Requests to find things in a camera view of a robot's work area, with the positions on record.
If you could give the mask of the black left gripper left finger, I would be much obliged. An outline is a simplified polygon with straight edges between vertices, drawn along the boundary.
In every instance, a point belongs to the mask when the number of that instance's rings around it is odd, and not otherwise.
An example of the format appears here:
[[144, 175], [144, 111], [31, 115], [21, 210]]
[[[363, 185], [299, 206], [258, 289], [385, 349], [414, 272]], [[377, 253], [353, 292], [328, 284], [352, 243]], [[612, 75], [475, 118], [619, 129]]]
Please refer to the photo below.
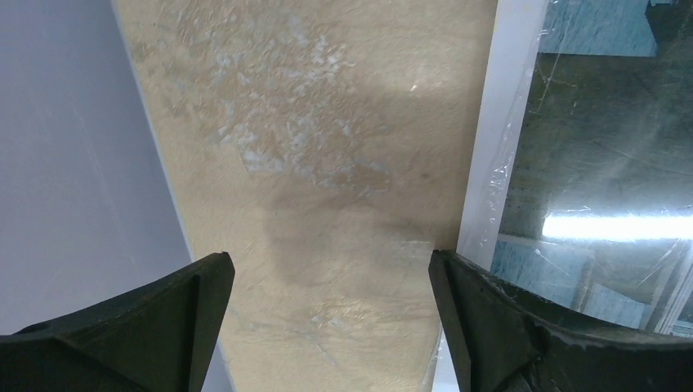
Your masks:
[[200, 391], [235, 276], [210, 254], [145, 286], [1, 338], [4, 391]]

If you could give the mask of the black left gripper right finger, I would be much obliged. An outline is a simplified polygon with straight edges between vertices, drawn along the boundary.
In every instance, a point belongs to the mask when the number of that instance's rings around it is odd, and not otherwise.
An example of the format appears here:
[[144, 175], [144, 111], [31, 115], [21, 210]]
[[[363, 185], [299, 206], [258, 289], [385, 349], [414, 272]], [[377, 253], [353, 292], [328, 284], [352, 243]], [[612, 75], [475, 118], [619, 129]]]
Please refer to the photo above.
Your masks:
[[692, 342], [570, 310], [452, 251], [428, 273], [462, 391], [689, 391]]

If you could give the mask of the glossy building photo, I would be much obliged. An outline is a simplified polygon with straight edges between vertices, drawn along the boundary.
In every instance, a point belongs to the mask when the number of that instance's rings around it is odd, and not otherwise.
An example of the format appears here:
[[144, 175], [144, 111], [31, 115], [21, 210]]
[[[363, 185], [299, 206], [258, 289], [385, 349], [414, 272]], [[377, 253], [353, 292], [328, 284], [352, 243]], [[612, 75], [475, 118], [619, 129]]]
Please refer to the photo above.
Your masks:
[[[692, 4], [500, 1], [452, 252], [692, 342]], [[462, 391], [441, 326], [434, 391]]]

